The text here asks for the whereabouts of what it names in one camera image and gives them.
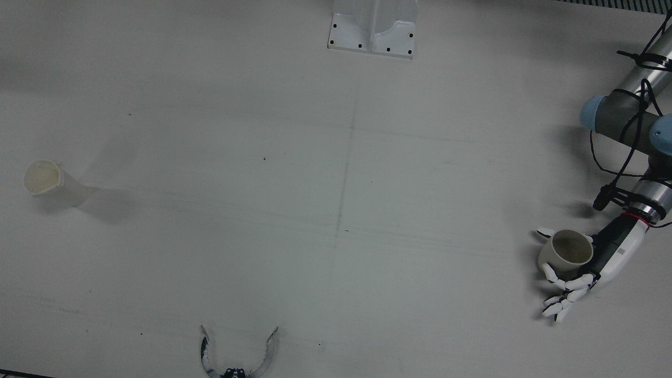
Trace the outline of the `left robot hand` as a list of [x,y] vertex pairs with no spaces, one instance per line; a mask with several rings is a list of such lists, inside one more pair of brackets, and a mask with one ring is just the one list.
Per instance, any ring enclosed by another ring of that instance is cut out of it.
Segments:
[[649,223],[624,212],[594,235],[574,230],[539,228],[547,239],[537,266],[550,284],[561,292],[544,301],[542,315],[561,321],[569,308],[598,284],[607,284],[639,248]]

